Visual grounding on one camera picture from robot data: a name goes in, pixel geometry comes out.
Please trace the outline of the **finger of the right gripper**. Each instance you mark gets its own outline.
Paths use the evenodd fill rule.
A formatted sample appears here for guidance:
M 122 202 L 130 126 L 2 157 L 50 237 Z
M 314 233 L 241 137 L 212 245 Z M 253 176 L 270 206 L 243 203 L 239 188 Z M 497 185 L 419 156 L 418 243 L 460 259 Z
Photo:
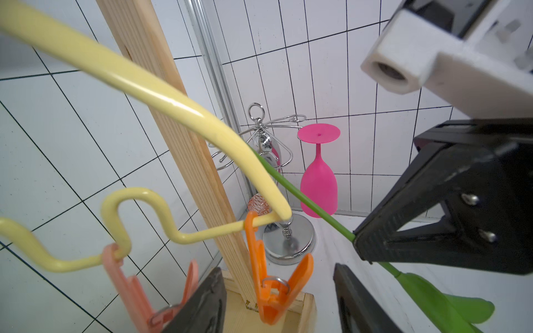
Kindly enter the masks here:
M 369 262 L 532 272 L 532 120 L 441 123 L 355 230 Z

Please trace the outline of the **yellow clothes hanger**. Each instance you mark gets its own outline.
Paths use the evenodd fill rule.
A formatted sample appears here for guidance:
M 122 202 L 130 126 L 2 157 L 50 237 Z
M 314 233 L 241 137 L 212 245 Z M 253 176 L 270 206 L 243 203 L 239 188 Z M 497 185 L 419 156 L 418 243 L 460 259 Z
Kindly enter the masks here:
M 1 2 L 1 30 L 153 106 L 230 156 L 273 210 L 254 219 L 254 226 L 286 221 L 292 216 L 290 204 L 272 180 L 276 171 L 264 166 L 255 151 L 226 124 L 170 84 L 21 1 Z M 193 244 L 244 230 L 244 222 L 236 221 L 197 233 L 182 233 L 160 195 L 141 187 L 126 188 L 107 196 L 101 206 L 104 224 L 117 244 L 115 259 L 123 259 L 132 249 L 118 214 L 119 205 L 128 200 L 148 203 L 158 215 L 166 236 L 177 244 Z

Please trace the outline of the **white tulip flower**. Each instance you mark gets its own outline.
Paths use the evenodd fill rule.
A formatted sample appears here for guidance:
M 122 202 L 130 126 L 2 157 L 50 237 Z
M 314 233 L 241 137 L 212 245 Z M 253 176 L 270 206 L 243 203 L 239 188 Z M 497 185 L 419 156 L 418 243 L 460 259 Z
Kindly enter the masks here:
M 356 236 L 333 218 L 314 201 L 281 176 L 262 156 L 255 155 L 266 172 L 273 176 L 286 190 L 302 203 L 308 204 L 313 212 L 329 223 L 336 231 L 350 241 Z M 413 273 L 403 273 L 388 262 L 380 266 L 394 276 L 420 310 L 440 332 L 479 332 L 478 323 L 488 321 L 495 312 L 495 305 L 482 298 L 467 298 L 442 293 L 432 283 Z

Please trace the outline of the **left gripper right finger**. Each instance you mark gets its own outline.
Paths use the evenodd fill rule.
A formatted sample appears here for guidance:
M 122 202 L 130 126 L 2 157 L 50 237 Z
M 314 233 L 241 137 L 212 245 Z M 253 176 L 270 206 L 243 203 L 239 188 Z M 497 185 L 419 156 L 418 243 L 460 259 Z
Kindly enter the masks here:
M 401 332 L 347 265 L 335 264 L 333 280 L 342 332 Z

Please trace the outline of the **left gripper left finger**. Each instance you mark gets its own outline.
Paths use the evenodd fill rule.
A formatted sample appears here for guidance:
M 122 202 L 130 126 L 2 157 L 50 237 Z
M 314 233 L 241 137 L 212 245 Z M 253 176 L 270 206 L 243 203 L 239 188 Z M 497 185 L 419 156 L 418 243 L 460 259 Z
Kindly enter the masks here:
M 217 267 L 199 285 L 163 333 L 223 332 L 227 293 L 222 270 Z

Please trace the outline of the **pink clothespin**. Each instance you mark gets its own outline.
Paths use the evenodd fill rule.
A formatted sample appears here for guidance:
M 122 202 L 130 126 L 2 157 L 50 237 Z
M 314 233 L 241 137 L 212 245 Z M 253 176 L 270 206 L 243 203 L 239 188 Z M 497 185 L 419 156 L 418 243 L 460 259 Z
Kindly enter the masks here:
M 197 261 L 193 259 L 190 262 L 182 301 L 177 305 L 169 305 L 156 312 L 152 308 L 138 278 L 124 275 L 121 269 L 123 261 L 115 258 L 117 249 L 117 244 L 107 245 L 104 248 L 101 259 L 104 269 L 122 299 L 130 319 L 139 332 L 162 332 L 165 326 L 184 308 L 198 288 L 199 272 Z

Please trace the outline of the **orange clothespin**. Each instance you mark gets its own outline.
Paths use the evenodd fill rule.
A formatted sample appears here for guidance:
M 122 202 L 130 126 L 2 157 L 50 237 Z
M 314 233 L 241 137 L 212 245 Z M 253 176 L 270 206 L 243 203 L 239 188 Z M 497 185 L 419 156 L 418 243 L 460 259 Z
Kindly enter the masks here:
M 249 212 L 244 222 L 244 230 L 260 319 L 263 323 L 273 326 L 279 322 L 308 283 L 314 270 L 314 258 L 311 254 L 305 255 L 289 280 L 269 275 L 264 242 L 255 238 L 253 221 L 258 217 L 257 212 Z

